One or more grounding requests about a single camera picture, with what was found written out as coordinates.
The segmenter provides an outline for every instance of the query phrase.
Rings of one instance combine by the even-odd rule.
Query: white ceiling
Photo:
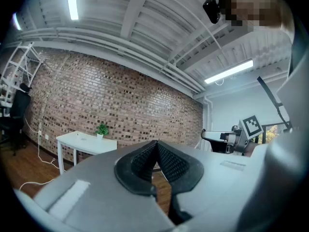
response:
[[[72,21],[68,0],[27,0],[17,12],[22,31],[11,30],[7,46],[23,40],[63,49],[74,45],[73,50],[84,53],[93,49],[95,56],[138,70],[190,96],[207,91],[207,77],[245,60],[252,58],[254,67],[238,75],[272,68],[289,58],[291,44],[284,33],[232,27],[224,19],[214,25],[202,8],[204,2],[77,0],[79,20]]]

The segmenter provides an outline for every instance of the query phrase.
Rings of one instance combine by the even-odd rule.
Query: black chair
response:
[[[21,84],[20,88],[25,92],[21,90],[16,91],[9,117],[3,117],[4,109],[7,107],[0,106],[2,109],[2,117],[0,117],[0,130],[5,132],[4,135],[2,135],[0,145],[10,141],[13,147],[14,156],[16,155],[16,150],[19,148],[21,142],[21,134],[19,131],[24,126],[24,114],[31,100],[31,97],[28,95],[31,88],[27,87],[25,84]]]

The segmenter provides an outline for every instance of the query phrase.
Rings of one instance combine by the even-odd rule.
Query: ceiling light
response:
[[[78,20],[76,0],[68,0],[71,20]]]
[[[207,84],[212,83],[212,82],[215,82],[215,81],[217,81],[217,80],[220,80],[220,79],[222,79],[222,78],[225,78],[225,77],[227,77],[227,76],[229,76],[229,75],[233,75],[233,74],[235,74],[235,73],[237,73],[237,72],[243,71],[243,70],[245,70],[245,69],[247,69],[247,68],[250,68],[250,67],[252,67],[252,66],[253,66],[253,60],[251,59],[251,60],[246,61],[246,62],[244,62],[244,63],[242,63],[242,64],[239,64],[239,65],[237,65],[237,66],[235,66],[235,67],[233,67],[233,68],[231,68],[231,69],[229,69],[229,70],[227,70],[227,71],[225,71],[225,72],[222,72],[222,73],[217,74],[217,75],[215,75],[215,76],[213,76],[213,77],[207,78],[207,79],[205,80],[205,82],[206,82]]]
[[[13,14],[13,21],[14,21],[14,24],[15,24],[15,27],[18,29],[18,30],[21,30],[21,27],[18,23],[18,20],[17,20],[17,17],[16,17],[16,13]]]

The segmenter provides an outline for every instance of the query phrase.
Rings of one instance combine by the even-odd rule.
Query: tabletop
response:
[[[116,140],[106,138],[98,139],[96,136],[79,131],[70,132],[56,138],[58,141],[71,148],[84,152],[91,152],[91,154],[100,154],[117,149]]]

